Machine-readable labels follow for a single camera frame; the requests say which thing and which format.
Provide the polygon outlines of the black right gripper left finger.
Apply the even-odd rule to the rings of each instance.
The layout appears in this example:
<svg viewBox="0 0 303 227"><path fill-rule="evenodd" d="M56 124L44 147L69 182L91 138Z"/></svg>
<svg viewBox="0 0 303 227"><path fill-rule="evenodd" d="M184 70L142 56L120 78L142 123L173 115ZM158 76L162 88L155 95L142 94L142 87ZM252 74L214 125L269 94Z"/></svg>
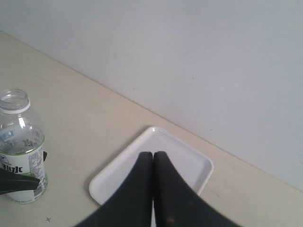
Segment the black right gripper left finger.
<svg viewBox="0 0 303 227"><path fill-rule="evenodd" d="M79 227L149 227L152 222L153 155L141 152L114 194Z"/></svg>

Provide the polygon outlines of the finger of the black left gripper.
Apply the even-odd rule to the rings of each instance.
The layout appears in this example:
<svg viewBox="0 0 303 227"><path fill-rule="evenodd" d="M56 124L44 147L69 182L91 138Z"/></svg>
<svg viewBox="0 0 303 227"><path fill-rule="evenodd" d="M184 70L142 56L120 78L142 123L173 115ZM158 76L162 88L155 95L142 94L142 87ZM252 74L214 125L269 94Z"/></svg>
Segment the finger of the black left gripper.
<svg viewBox="0 0 303 227"><path fill-rule="evenodd" d="M47 158L47 152L43 152L43 161L45 161L46 160L46 158Z"/></svg>
<svg viewBox="0 0 303 227"><path fill-rule="evenodd" d="M35 177L18 175L4 169L0 170L0 194L11 192L35 190L40 180Z"/></svg>

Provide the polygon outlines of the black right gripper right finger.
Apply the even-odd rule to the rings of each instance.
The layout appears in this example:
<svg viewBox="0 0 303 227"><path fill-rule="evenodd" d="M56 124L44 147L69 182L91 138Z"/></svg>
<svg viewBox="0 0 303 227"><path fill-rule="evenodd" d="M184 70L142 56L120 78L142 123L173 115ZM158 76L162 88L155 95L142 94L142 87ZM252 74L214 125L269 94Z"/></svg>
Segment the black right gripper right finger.
<svg viewBox="0 0 303 227"><path fill-rule="evenodd" d="M238 227L201 199L183 180L167 153L154 154L154 213L158 227Z"/></svg>

